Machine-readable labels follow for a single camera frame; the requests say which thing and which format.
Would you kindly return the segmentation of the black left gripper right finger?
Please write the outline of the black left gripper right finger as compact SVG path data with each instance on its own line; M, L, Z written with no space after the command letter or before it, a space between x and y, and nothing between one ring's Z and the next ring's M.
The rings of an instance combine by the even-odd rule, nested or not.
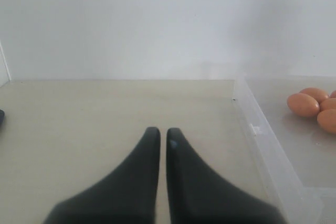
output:
M280 211L222 178L179 128L166 135L171 223L286 223Z

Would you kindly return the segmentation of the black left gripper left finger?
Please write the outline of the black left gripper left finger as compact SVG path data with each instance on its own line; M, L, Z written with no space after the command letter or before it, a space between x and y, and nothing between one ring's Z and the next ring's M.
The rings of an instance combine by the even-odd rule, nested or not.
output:
M58 203L45 223L155 223L161 136L148 127L133 151L101 181Z

